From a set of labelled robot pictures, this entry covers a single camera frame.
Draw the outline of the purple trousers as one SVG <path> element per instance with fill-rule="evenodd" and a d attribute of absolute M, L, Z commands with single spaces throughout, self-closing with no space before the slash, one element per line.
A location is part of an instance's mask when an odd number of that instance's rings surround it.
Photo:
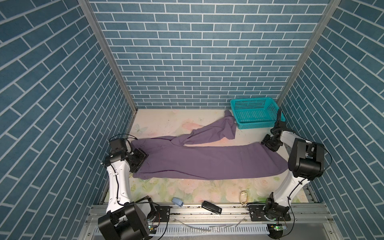
<path fill-rule="evenodd" d="M 260 143 L 213 147 L 205 144 L 235 139 L 237 126 L 229 110 L 224 117 L 190 134 L 133 140 L 147 155 L 135 178 L 232 180 L 279 175 L 288 162 Z"/>

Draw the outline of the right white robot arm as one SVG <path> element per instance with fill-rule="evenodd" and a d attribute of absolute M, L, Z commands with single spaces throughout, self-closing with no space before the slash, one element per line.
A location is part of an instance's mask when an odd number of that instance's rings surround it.
<path fill-rule="evenodd" d="M 262 144 L 272 151 L 277 151 L 283 145 L 291 148 L 288 159 L 289 173 L 281 186 L 267 198 L 264 207 L 268 220 L 286 219 L 293 197 L 310 181 L 321 177 L 325 171 L 326 149 L 323 144 L 306 140 L 291 131 L 266 135 Z"/>

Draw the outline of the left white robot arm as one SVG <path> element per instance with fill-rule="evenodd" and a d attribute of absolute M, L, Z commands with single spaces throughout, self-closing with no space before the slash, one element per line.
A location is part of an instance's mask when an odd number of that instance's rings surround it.
<path fill-rule="evenodd" d="M 148 196 L 131 201 L 129 157 L 125 151 L 112 151 L 104 160 L 109 176 L 109 202 L 106 214 L 98 219 L 98 228 L 106 240 L 146 240 L 148 221 L 157 214 Z"/>

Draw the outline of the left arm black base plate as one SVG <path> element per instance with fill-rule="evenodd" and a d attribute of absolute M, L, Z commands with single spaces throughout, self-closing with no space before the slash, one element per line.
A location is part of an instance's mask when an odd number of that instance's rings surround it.
<path fill-rule="evenodd" d="M 155 205 L 155 215 L 151 219 L 152 222 L 166 223 L 170 220 L 171 207 Z"/>

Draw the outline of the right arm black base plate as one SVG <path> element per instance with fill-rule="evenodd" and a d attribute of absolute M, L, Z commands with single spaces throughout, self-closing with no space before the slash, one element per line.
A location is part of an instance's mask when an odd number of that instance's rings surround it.
<path fill-rule="evenodd" d="M 291 216 L 289 214 L 289 207 L 282 207 L 280 205 L 266 207 L 262 204 L 250 204 L 246 205 L 246 210 L 249 211 L 252 222 L 262 221 L 290 221 Z"/>

